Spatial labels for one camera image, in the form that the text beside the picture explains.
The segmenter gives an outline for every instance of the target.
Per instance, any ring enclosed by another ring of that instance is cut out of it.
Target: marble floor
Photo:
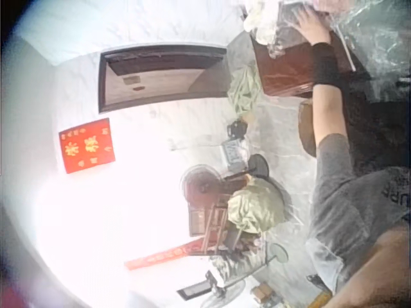
[[[292,307],[307,307],[320,293],[306,279],[315,273],[304,243],[310,223],[316,160],[304,151],[299,139],[301,101],[263,96],[254,111],[256,120],[247,134],[252,152],[267,159],[270,177],[283,193],[288,214],[285,223],[267,232],[266,240],[286,248],[289,261],[286,264],[271,261],[254,277],[268,282]]]

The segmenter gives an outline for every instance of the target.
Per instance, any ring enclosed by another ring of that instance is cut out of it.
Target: white wall
[[[235,113],[222,98],[98,115],[99,56],[52,67],[21,40],[9,46],[2,203],[65,287],[93,307],[119,307],[128,289],[125,261],[192,240],[180,178],[195,164],[225,170],[217,145]],[[58,132],[104,117],[116,161],[67,175]],[[188,284],[205,274],[192,268]],[[148,271],[146,279],[161,277]],[[185,281],[177,277],[170,290]]]

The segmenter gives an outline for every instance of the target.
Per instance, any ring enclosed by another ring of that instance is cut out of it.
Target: person
[[[295,15],[290,25],[313,52],[317,179],[306,249],[333,292],[325,307],[411,307],[410,170],[354,175],[329,29],[309,8]]]

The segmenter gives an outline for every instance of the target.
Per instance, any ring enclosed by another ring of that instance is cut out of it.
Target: green cloth
[[[261,178],[252,178],[228,201],[229,221],[248,233],[260,234],[284,221],[281,192]]]
[[[237,115],[240,116],[252,110],[260,92],[261,81],[255,63],[254,65],[245,66],[232,74],[232,82],[227,94]]]

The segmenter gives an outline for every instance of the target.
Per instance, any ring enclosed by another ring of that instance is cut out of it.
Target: red banner
[[[136,270],[137,268],[145,268],[147,266],[152,266],[172,260],[177,260],[188,256],[191,252],[197,252],[201,250],[203,244],[203,238],[197,239],[180,247],[172,248],[166,250],[165,252],[156,253],[154,255],[149,255],[148,257],[138,258],[133,261],[128,261],[125,266],[128,270]]]
[[[58,135],[67,173],[116,160],[109,119],[73,127]]]

